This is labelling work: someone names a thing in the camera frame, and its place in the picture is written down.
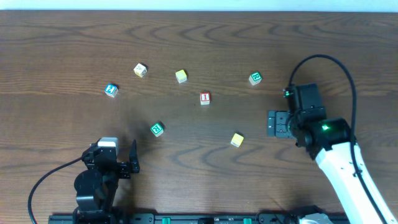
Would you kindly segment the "red letter I block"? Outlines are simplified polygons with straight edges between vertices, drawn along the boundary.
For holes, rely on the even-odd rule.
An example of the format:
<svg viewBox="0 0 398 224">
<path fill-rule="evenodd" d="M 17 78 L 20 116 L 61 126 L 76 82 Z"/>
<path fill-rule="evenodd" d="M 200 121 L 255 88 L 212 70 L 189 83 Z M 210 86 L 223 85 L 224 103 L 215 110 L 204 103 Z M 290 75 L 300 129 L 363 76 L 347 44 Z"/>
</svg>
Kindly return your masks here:
<svg viewBox="0 0 398 224">
<path fill-rule="evenodd" d="M 211 97 L 209 92 L 200 93 L 200 104 L 209 105 L 211 102 Z"/>
</svg>

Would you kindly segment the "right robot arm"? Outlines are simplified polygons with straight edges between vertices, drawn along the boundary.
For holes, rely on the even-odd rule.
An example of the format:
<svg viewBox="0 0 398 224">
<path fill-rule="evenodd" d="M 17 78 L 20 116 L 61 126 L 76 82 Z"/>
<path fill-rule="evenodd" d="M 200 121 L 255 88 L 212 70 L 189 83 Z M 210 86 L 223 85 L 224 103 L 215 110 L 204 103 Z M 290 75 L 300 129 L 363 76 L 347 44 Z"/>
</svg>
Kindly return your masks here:
<svg viewBox="0 0 398 224">
<path fill-rule="evenodd" d="M 267 133 L 290 138 L 306 149 L 333 186 L 350 223 L 397 223 L 372 180 L 351 128 L 343 118 L 326 117 L 316 84 L 284 90 L 287 111 L 270 110 Z"/>
</svg>

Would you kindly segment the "yellow block near right arm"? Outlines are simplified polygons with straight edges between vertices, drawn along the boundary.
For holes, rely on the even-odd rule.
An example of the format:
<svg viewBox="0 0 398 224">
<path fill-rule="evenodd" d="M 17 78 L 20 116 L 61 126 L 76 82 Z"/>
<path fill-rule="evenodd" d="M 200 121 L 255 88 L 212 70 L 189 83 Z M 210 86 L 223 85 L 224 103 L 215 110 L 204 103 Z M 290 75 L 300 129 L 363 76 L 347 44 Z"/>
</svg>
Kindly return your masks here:
<svg viewBox="0 0 398 224">
<path fill-rule="evenodd" d="M 244 140 L 244 136 L 240 135 L 239 133 L 235 133 L 231 139 L 231 144 L 235 147 L 240 147 Z"/>
</svg>

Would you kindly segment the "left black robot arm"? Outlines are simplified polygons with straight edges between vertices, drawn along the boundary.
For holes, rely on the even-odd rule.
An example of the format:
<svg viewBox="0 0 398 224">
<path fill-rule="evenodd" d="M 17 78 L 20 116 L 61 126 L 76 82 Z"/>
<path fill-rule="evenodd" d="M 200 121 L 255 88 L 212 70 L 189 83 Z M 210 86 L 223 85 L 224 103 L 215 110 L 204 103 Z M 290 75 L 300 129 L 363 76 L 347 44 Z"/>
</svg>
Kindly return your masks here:
<svg viewBox="0 0 398 224">
<path fill-rule="evenodd" d="M 129 215 L 113 206 L 119 180 L 140 171 L 137 143 L 133 141 L 127 162 L 117 160 L 118 138 L 101 138 L 84 151 L 81 160 L 87 170 L 75 181 L 79 214 L 73 223 L 129 223 Z"/>
</svg>

